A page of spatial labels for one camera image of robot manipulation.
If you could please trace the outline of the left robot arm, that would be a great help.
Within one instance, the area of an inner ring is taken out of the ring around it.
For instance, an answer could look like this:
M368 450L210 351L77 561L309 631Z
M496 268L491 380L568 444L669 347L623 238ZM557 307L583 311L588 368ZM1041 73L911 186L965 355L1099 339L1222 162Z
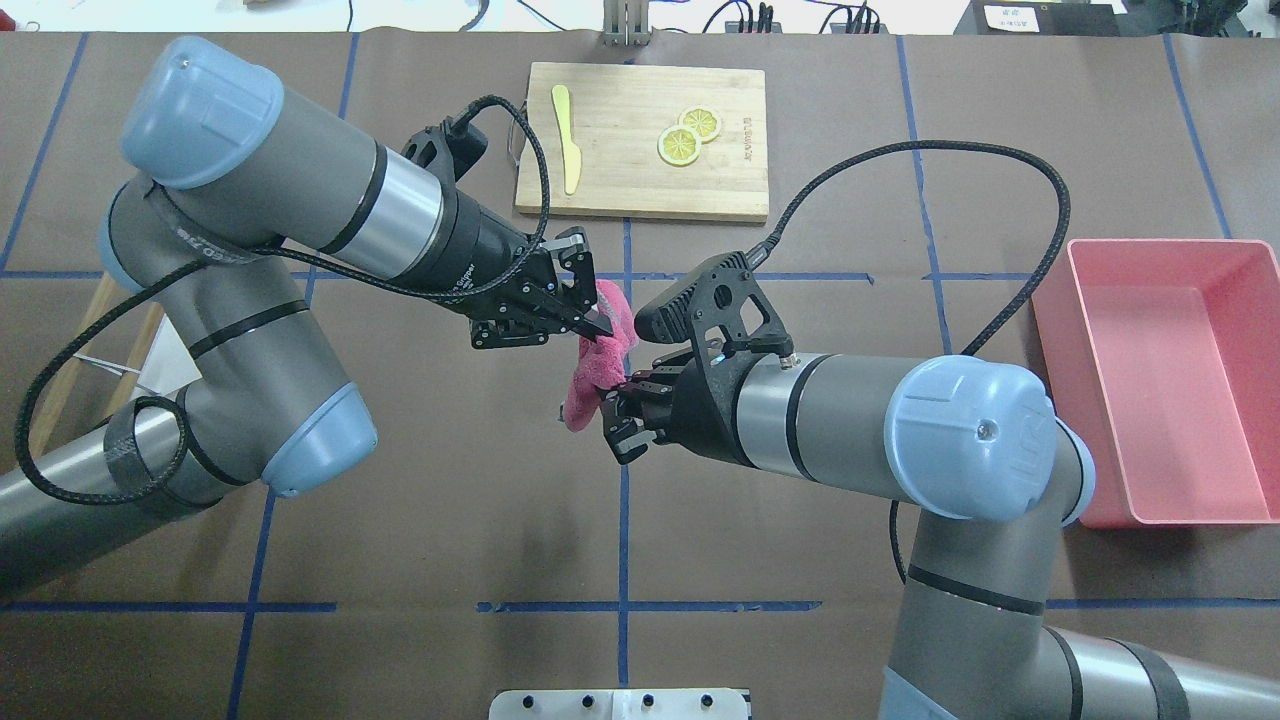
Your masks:
M206 38L156 60L127 118L136 174L99 232L102 264L132 295L37 374L3 478L3 598L10 600L232 491L310 491L378 445L370 411L288 260L466 316L476 348L613 336L580 229L545 240L457 186L486 151L485 96L394 151ZM45 457L35 405L99 332L154 301L198 372L134 398Z

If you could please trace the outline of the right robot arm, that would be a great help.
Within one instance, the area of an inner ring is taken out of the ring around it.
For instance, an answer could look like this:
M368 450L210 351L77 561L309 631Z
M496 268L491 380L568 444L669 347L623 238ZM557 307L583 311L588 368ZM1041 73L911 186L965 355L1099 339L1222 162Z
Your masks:
M599 389L605 441L915 505L882 719L1275 719L1277 683L1044 621L1094 461L1023 366L690 351Z

